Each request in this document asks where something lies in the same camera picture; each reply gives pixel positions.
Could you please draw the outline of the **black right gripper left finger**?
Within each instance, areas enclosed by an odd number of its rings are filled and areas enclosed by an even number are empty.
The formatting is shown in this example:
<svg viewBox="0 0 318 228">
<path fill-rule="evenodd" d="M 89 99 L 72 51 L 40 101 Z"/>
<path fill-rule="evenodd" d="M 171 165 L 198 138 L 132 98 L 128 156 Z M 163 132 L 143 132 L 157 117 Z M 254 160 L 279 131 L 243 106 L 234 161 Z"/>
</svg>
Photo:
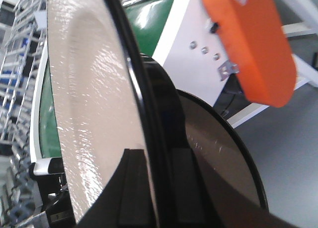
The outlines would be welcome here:
<svg viewBox="0 0 318 228">
<path fill-rule="evenodd" d="M 124 150 L 111 179 L 76 227 L 156 227 L 144 150 Z"/>
</svg>

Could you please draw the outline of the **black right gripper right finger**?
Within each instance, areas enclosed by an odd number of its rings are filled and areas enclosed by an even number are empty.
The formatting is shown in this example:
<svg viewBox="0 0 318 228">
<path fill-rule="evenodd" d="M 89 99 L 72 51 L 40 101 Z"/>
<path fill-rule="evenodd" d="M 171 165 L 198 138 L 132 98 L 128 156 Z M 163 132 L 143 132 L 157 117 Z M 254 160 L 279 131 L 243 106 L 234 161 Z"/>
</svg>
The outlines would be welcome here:
<svg viewBox="0 0 318 228">
<path fill-rule="evenodd" d="M 192 148 L 171 149 L 177 216 L 202 228 L 293 228 L 225 181 Z"/>
</svg>

